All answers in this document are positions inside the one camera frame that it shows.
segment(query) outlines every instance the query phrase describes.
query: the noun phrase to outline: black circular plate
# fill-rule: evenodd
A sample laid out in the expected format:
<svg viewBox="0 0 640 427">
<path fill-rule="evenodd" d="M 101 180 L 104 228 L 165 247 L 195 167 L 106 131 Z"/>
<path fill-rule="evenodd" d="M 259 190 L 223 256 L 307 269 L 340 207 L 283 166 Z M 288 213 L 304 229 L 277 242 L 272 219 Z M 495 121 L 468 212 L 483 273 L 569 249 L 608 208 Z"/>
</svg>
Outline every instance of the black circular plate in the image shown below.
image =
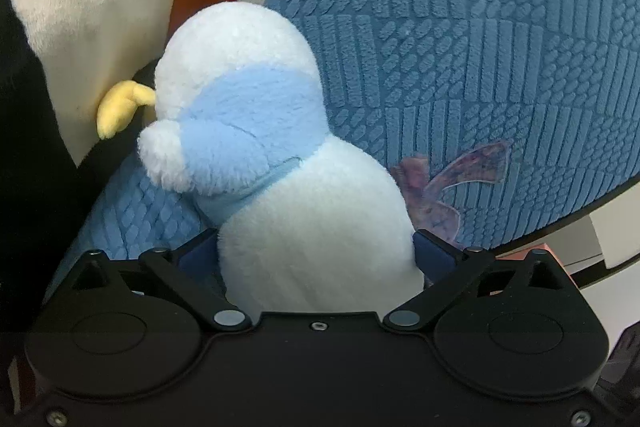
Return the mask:
<svg viewBox="0 0 640 427">
<path fill-rule="evenodd" d="M 543 399 L 576 391 L 607 358 L 608 340 L 593 314 L 569 294 L 530 288 L 464 302 L 434 328 L 434 343 L 457 377 L 503 397 Z"/>
<path fill-rule="evenodd" d="M 76 396 L 149 391 L 185 369 L 200 347 L 196 320 L 158 298 L 132 294 L 116 309 L 87 291 L 65 304 L 43 314 L 26 353 L 40 379 Z"/>
</svg>

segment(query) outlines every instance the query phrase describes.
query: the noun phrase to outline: yellow plush beak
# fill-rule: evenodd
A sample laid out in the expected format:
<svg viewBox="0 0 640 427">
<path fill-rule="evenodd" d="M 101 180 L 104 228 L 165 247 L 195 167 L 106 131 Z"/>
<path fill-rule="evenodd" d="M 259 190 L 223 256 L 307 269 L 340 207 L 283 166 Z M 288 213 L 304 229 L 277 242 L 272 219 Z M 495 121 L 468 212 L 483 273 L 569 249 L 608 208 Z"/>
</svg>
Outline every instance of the yellow plush beak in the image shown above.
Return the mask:
<svg viewBox="0 0 640 427">
<path fill-rule="evenodd" d="M 133 80 L 123 80 L 108 90 L 98 106 L 97 128 L 101 140 L 124 130 L 141 105 L 156 104 L 156 92 Z"/>
</svg>

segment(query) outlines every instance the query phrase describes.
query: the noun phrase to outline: penguin plush toy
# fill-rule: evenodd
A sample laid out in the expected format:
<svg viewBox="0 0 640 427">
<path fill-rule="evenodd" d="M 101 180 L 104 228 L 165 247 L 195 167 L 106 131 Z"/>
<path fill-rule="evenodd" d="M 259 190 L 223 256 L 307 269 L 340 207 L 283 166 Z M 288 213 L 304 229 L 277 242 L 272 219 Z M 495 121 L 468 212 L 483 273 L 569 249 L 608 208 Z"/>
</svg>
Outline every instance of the penguin plush toy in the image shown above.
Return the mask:
<svg viewBox="0 0 640 427">
<path fill-rule="evenodd" d="M 254 321 L 382 317 L 422 291 L 402 194 L 330 132 L 316 59 L 291 22 L 242 2 L 208 7 L 171 38 L 155 80 L 140 159 L 219 230 L 226 297 Z"/>
</svg>

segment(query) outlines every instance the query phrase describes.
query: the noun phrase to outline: blue textured cushion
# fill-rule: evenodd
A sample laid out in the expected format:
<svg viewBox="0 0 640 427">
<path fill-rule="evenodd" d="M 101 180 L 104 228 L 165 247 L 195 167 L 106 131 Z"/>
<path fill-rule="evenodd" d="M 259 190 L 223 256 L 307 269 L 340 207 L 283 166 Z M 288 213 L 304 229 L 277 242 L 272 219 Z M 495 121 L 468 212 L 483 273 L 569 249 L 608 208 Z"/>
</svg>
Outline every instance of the blue textured cushion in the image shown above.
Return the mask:
<svg viewBox="0 0 640 427">
<path fill-rule="evenodd" d="M 640 0 L 267 0 L 304 33 L 332 131 L 431 176 L 507 140 L 504 182 L 443 192 L 458 240 L 496 246 L 639 170 Z"/>
<path fill-rule="evenodd" d="M 46 299 L 87 250 L 104 250 L 115 260 L 137 259 L 153 247 L 181 247 L 206 228 L 193 204 L 152 185 L 138 156 L 132 154 L 95 202 L 58 267 Z"/>
</svg>

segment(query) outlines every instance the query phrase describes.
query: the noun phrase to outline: light blue plush hood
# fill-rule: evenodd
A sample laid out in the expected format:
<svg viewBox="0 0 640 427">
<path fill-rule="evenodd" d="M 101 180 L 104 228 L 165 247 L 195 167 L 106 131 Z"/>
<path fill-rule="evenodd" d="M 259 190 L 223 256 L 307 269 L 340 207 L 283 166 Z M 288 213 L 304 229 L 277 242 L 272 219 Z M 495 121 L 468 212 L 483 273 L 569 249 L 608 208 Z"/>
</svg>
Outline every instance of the light blue plush hood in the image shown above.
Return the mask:
<svg viewBox="0 0 640 427">
<path fill-rule="evenodd" d="M 177 120 L 194 202 L 214 227 L 297 168 L 330 133 L 321 84 L 266 65 L 215 79 Z"/>
</svg>

